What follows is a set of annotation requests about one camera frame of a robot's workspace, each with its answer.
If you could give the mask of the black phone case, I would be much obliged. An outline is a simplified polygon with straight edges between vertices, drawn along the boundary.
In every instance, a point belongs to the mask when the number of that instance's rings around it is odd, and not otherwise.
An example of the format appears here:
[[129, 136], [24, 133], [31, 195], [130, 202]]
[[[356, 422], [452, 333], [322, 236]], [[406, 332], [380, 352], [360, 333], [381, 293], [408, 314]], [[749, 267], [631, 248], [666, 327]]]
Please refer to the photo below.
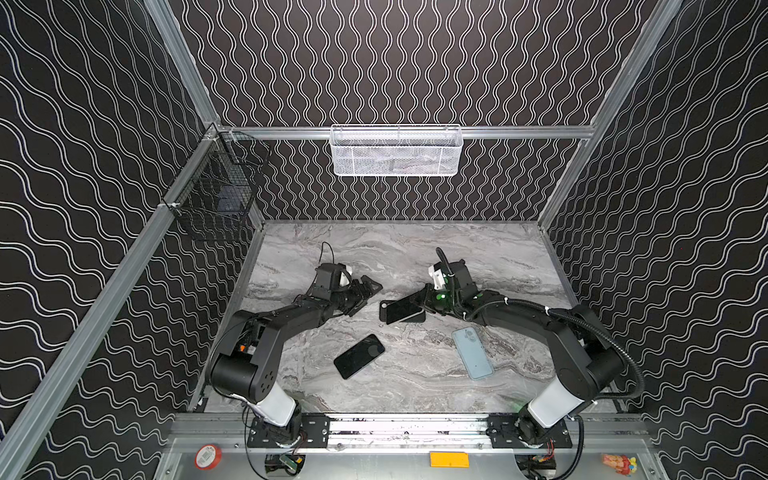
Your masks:
[[379, 305], [379, 320], [387, 325], [399, 322], [423, 323], [426, 320], [426, 312], [412, 300], [382, 300]]

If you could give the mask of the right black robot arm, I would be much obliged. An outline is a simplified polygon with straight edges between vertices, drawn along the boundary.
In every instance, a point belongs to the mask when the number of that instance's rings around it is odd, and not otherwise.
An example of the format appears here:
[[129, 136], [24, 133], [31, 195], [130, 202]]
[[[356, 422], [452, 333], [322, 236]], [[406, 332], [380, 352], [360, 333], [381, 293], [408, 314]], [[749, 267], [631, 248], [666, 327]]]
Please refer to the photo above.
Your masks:
[[584, 305], [552, 308], [480, 289], [464, 260], [439, 261], [429, 274], [422, 305], [431, 312], [532, 338], [547, 347], [555, 376], [517, 414], [517, 438], [527, 445], [548, 441], [550, 432], [597, 400], [636, 399], [645, 391], [639, 364]]

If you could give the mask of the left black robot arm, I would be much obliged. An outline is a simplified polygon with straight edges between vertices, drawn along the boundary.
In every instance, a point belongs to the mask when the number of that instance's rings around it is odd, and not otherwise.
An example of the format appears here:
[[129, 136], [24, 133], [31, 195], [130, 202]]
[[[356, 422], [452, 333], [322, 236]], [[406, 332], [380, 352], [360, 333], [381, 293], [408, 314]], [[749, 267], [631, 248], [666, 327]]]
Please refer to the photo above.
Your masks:
[[308, 290], [288, 305], [265, 312], [237, 311], [211, 352], [206, 380], [221, 396], [240, 401], [267, 438], [293, 446], [301, 438], [301, 407], [277, 382], [284, 345], [338, 316], [353, 316], [383, 286], [356, 279], [341, 263], [322, 263]]

